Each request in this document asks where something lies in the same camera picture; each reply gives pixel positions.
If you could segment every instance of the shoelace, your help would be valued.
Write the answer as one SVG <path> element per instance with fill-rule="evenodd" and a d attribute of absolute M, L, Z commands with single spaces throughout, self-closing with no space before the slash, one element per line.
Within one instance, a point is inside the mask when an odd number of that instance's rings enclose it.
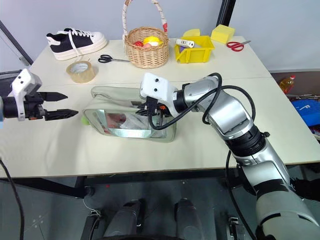
<path fill-rule="evenodd" d="M 90 37 L 90 36 L 94 36 L 93 33 L 91 31 L 82 31 L 82 30 L 75 30 L 74 28 L 71 28 L 71 30 L 69 30 L 68 32 L 68 36 L 69 36 L 69 40 L 71 43 L 72 48 L 75 50 L 76 52 L 76 58 L 79 58 L 79 51 L 76 48 L 76 45 L 74 43 L 74 40 L 72 39 L 72 35 L 76 35 L 76 36 L 84 36 L 84 37 Z"/>

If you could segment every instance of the basket handle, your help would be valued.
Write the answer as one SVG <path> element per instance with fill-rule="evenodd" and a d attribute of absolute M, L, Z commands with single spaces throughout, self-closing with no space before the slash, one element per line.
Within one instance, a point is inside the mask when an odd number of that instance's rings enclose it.
<path fill-rule="evenodd" d="M 128 35 L 127 31 L 127 8 L 129 4 L 132 2 L 132 0 L 125 0 L 123 4 L 123 10 L 122 10 L 122 26 L 123 26 L 123 36 L 122 38 L 125 39 L 125 36 Z M 156 6 L 158 9 L 160 16 L 161 16 L 161 22 L 162 22 L 162 27 L 163 31 L 165 34 L 167 34 L 168 31 L 168 23 L 167 20 L 165 19 L 164 13 L 162 11 L 162 8 L 159 5 L 159 2 L 157 0 L 151 0 L 151 2 Z"/>

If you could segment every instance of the plastic bottle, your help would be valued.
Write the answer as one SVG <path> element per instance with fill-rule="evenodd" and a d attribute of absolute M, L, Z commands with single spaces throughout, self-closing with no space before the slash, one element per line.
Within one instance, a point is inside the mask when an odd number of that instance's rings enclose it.
<path fill-rule="evenodd" d="M 287 94 L 291 90 L 291 88 L 294 86 L 295 78 L 296 78 L 295 75 L 291 75 L 290 77 L 286 77 L 279 83 L 280 88 L 285 94 Z"/>

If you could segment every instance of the white table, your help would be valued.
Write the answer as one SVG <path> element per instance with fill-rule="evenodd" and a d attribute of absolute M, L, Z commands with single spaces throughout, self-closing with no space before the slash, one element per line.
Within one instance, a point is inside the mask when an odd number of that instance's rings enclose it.
<path fill-rule="evenodd" d="M 244 41 L 236 36 L 235 41 Z M 169 170 L 218 169 L 225 167 L 228 148 L 213 128 L 201 121 L 202 113 L 188 113 L 178 122 L 175 140 L 152 142 L 104 136 L 81 123 L 81 111 L 92 99 L 90 90 L 97 85 L 139 88 L 145 72 L 172 81 L 178 88 L 210 73 L 222 75 L 223 85 L 244 88 L 256 105 L 255 124 L 268 131 L 269 141 L 285 164 L 320 161 L 320 146 L 274 79 L 250 48 L 233 52 L 215 43 L 207 63 L 179 64 L 174 59 L 170 40 L 170 59 L 162 67 L 144 70 L 131 63 L 98 63 L 101 54 L 126 59 L 121 40 L 113 40 L 102 50 L 88 54 L 98 69 L 87 84 L 74 83 L 66 68 L 75 59 L 57 61 L 46 47 L 31 67 L 43 81 L 42 92 L 60 92 L 68 99 L 46 102 L 48 110 L 73 109 L 76 116 L 55 121 L 6 119 L 0 130 L 0 156 L 13 177 L 89 176 Z M 250 105 L 241 93 L 228 90 Z M 0 177 L 5 173 L 0 169 Z"/>

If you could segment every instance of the black and white sneaker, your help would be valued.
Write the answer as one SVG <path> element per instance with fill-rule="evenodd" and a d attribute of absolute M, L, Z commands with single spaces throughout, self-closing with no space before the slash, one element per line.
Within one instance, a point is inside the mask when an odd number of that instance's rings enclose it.
<path fill-rule="evenodd" d="M 107 45 L 101 32 L 74 28 L 66 28 L 56 34 L 48 33 L 46 38 L 55 58 L 60 61 L 96 52 Z"/>

